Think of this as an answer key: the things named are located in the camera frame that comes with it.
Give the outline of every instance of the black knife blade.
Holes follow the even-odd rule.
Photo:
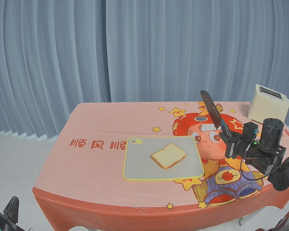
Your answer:
[[[208,110],[210,117],[212,118],[215,128],[218,129],[221,126],[222,119],[219,111],[217,110],[211,96],[207,91],[202,90],[200,95],[204,101],[204,104],[206,105],[206,109]]]

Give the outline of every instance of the white floor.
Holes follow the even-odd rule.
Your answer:
[[[32,187],[39,175],[56,137],[36,138],[12,133],[0,133],[0,211],[8,201],[17,196],[20,201],[18,225],[24,230],[53,231],[32,193]],[[258,228],[270,229],[284,217],[289,210],[289,202],[284,209],[266,207],[245,225],[239,225],[239,219],[215,227],[202,229],[205,231],[253,231]],[[71,229],[84,231],[81,227]]]

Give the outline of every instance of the cartoon eye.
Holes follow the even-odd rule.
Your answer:
[[[214,143],[217,143],[221,140],[220,136],[214,131],[211,131],[209,133],[209,136],[210,136],[210,140],[212,140]]]
[[[201,141],[201,136],[199,135],[199,133],[193,132],[193,133],[191,134],[191,136],[192,136],[193,138],[195,138],[196,143],[199,143],[199,142]]]

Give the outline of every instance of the yellow cutting board rim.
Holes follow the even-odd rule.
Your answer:
[[[147,136],[147,137],[136,137],[136,136],[133,136],[133,137],[129,137],[126,141],[126,146],[125,146],[125,155],[124,155],[124,163],[123,163],[123,171],[122,171],[122,176],[124,179],[126,180],[129,180],[129,181],[166,181],[166,180],[184,180],[184,179],[195,179],[195,178],[200,178],[204,175],[204,167],[203,167],[203,164],[202,164],[202,161],[201,161],[201,157],[200,157],[200,154],[199,154],[199,150],[198,150],[198,147],[197,147],[197,143],[195,141],[195,139],[192,137],[192,136],[180,136],[180,137],[191,137],[193,140],[194,140],[194,143],[195,143],[195,147],[196,147],[196,150],[197,150],[197,153],[198,153],[198,156],[199,156],[199,159],[200,159],[200,163],[201,163],[201,167],[202,167],[202,174],[199,175],[199,176],[193,176],[193,177],[189,177],[189,178],[186,178],[186,177],[181,177],[181,178],[163,178],[163,179],[130,179],[130,178],[127,178],[125,176],[125,166],[126,166],[126,156],[127,156],[127,150],[128,150],[128,142],[130,139],[133,139],[133,138],[175,138],[176,136],[160,136],[160,137],[153,137],[153,136]]]

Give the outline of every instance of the bread slice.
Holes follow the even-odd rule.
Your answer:
[[[153,153],[151,158],[163,169],[168,169],[185,158],[185,156],[186,153],[183,150],[170,143],[162,150]]]

